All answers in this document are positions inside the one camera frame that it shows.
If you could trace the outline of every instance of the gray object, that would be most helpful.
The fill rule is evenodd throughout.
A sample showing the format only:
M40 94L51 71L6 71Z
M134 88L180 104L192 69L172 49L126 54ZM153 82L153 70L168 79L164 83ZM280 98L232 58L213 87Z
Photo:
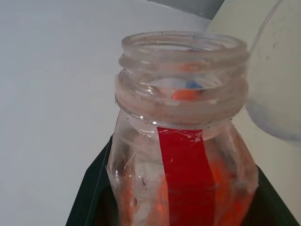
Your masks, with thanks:
M212 20L225 0L148 0Z

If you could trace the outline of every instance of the clear plastic bottle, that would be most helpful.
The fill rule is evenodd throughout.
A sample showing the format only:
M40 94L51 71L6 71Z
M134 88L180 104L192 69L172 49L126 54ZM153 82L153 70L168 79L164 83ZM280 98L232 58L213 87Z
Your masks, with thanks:
M257 167L231 118L244 105L238 39L150 32L122 41L107 171L122 226L238 226Z

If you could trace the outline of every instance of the white wall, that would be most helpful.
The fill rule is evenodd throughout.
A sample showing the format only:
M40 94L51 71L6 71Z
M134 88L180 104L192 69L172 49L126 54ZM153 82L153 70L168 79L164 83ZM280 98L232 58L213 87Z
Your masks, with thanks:
M146 0L0 1L0 225L64 225L113 133L120 41L209 21Z

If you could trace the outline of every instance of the dark green container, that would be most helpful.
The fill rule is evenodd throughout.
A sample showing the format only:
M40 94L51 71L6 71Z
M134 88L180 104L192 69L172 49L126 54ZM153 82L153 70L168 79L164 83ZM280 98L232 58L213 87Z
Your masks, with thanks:
M105 166L112 137L87 169L66 226L118 226L118 209ZM260 168L259 187L242 226L300 226Z

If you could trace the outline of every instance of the red strip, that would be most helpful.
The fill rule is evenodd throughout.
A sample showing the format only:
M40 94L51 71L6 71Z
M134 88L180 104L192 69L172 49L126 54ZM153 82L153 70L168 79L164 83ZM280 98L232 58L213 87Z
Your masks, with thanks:
M214 179L201 130L158 128L170 226L213 226Z

